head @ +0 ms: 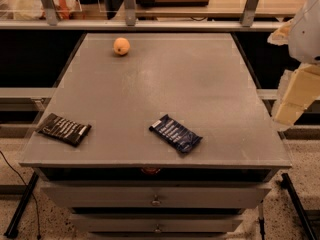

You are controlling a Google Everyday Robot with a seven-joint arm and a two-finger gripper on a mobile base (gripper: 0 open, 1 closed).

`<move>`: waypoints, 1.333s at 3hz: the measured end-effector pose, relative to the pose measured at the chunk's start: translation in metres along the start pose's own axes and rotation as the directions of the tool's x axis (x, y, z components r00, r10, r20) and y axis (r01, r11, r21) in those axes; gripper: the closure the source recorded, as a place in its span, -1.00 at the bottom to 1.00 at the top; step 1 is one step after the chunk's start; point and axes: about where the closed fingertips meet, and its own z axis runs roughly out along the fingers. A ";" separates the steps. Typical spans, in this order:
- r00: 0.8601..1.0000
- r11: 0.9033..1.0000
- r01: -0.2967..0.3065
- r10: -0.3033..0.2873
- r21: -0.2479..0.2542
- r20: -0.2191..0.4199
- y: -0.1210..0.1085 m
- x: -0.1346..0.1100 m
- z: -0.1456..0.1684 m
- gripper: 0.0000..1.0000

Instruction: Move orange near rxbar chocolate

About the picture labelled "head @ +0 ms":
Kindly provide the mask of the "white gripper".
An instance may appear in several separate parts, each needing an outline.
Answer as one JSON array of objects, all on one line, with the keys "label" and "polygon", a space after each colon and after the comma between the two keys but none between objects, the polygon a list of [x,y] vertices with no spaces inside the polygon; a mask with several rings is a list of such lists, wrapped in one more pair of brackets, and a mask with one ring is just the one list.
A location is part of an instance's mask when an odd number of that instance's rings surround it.
[{"label": "white gripper", "polygon": [[272,32],[267,42],[288,44],[291,57],[302,63],[280,78],[272,119],[278,127],[291,127],[320,96],[320,0],[307,0],[293,20]]}]

